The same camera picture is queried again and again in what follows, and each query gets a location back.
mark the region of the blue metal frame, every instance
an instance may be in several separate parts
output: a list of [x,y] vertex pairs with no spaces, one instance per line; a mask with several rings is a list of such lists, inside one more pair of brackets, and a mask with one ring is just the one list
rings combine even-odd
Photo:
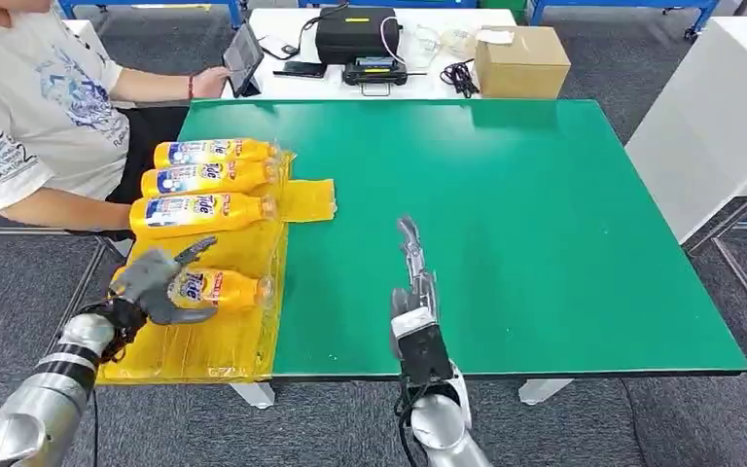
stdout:
[[[76,19],[73,7],[77,5],[188,5],[193,2],[194,0],[58,0],[58,5],[68,19]],[[239,3],[237,0],[204,0],[204,4],[227,5],[231,12],[233,28],[239,27],[242,23]]]
[[706,24],[720,0],[531,0],[534,12],[531,25],[543,18],[546,7],[650,7],[650,8],[697,8],[700,16],[692,24],[691,32],[699,32]]
[[[318,0],[297,0],[300,8],[319,5]],[[329,4],[336,1],[326,0]],[[365,7],[389,8],[476,8],[477,0],[350,0],[348,3]]]

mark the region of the tide bottle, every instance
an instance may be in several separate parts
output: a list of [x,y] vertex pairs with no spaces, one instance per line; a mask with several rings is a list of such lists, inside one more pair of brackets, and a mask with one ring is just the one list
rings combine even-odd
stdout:
[[278,180],[279,166],[274,160],[195,163],[148,170],[142,174],[141,189],[145,198],[195,193],[247,193]]
[[271,196],[240,193],[141,198],[130,207],[130,228],[143,238],[234,231],[276,217]]
[[173,279],[167,295],[181,308],[268,306],[273,297],[273,279],[253,279],[234,270],[189,267]]
[[153,153],[155,168],[187,163],[266,161],[276,157],[276,148],[255,139],[207,139],[161,143]]

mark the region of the cardboard box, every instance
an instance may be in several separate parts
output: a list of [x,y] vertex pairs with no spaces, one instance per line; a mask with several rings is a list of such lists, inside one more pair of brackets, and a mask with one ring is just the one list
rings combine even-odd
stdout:
[[477,43],[474,67],[483,97],[556,99],[571,67],[552,27],[491,26],[511,31],[511,44]]

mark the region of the green tabletop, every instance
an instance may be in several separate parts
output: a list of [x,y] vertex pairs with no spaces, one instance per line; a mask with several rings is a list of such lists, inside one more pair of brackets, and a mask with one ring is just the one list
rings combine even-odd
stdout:
[[466,375],[747,371],[595,102],[193,105],[182,139],[228,137],[277,139],[295,178],[336,181],[336,219],[290,227],[277,377],[398,373],[403,214]]

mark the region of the robot wrist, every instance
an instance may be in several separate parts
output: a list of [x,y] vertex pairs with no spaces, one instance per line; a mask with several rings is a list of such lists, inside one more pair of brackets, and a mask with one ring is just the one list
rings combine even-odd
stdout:
[[99,362],[118,362],[125,355],[119,355],[126,345],[132,343],[136,333],[147,323],[147,314],[137,304],[121,298],[112,297],[98,304],[87,305],[76,314],[95,314],[105,318],[113,325],[114,336],[104,348]]

